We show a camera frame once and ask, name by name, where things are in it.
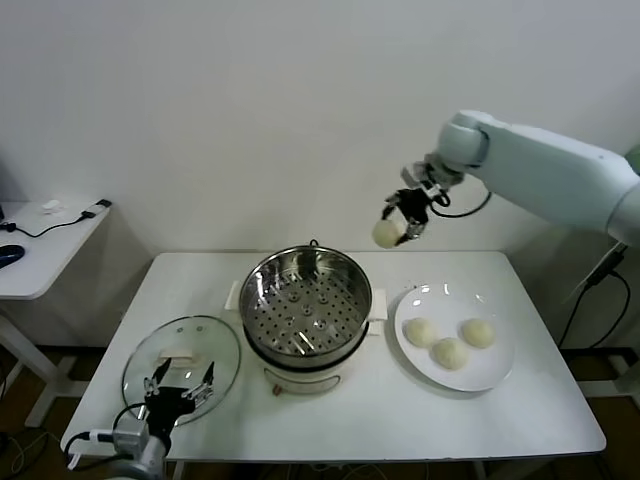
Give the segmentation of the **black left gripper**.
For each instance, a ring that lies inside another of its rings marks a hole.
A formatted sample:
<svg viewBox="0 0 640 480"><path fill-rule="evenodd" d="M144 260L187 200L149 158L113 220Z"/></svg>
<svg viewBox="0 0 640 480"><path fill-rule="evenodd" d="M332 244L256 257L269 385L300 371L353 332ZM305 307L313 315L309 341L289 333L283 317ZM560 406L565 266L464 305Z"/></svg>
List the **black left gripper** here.
<svg viewBox="0 0 640 480"><path fill-rule="evenodd" d="M214 392L214 361L209 364L201 382L189 390L160 386L170 366L171 360L165 360L143 380L149 433L161 440L169 440L176 421L181 416L192 414L194 404L202 405Z"/></svg>

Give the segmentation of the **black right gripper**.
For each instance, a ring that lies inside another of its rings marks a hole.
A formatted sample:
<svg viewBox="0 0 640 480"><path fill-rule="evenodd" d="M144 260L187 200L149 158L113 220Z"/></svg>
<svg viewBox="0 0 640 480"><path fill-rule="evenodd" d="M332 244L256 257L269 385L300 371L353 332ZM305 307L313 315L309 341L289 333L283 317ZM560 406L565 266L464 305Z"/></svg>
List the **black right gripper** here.
<svg viewBox="0 0 640 480"><path fill-rule="evenodd" d="M428 208L431 199L422 189L401 189L385 199L385 206L381 213L382 220L388 220L399 211L405 218L398 227L396 246L418 239L429 221Z"/></svg>

